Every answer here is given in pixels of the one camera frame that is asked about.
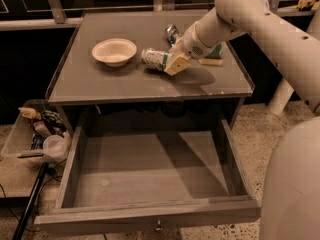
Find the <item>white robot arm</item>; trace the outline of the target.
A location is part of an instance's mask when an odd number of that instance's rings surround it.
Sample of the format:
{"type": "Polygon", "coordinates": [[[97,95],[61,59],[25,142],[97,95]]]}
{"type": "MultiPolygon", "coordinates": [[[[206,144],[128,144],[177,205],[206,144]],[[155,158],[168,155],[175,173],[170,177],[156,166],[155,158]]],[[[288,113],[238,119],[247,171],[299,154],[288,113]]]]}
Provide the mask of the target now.
{"type": "MultiPolygon", "coordinates": [[[[315,114],[320,107],[320,41],[283,20],[267,0],[215,0],[170,51],[164,71],[175,75],[222,41],[251,36],[315,114]]],[[[320,117],[291,128],[269,158],[260,240],[320,240],[320,117]]]]}

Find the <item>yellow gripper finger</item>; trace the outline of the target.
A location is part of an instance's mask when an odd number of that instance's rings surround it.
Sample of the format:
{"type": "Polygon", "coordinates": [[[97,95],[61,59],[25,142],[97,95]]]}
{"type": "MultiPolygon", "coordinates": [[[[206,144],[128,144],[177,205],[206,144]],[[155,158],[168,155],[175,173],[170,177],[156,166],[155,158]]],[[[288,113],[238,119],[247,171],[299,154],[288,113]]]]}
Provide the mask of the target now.
{"type": "Polygon", "coordinates": [[[164,72],[170,76],[173,76],[190,66],[190,56],[187,56],[184,53],[176,53],[168,57],[164,72]]]}
{"type": "Polygon", "coordinates": [[[180,54],[183,52],[182,39],[179,38],[175,44],[168,50],[169,53],[180,54]]]}

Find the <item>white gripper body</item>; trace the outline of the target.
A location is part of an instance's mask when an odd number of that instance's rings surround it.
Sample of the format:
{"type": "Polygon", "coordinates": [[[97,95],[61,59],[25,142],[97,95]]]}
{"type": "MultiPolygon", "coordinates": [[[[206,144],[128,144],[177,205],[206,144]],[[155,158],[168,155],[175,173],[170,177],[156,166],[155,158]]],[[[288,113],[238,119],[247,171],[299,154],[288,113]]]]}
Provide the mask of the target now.
{"type": "Polygon", "coordinates": [[[194,59],[201,59],[209,55],[212,47],[206,46],[198,37],[196,32],[197,22],[193,23],[183,34],[181,47],[182,51],[194,59]]]}

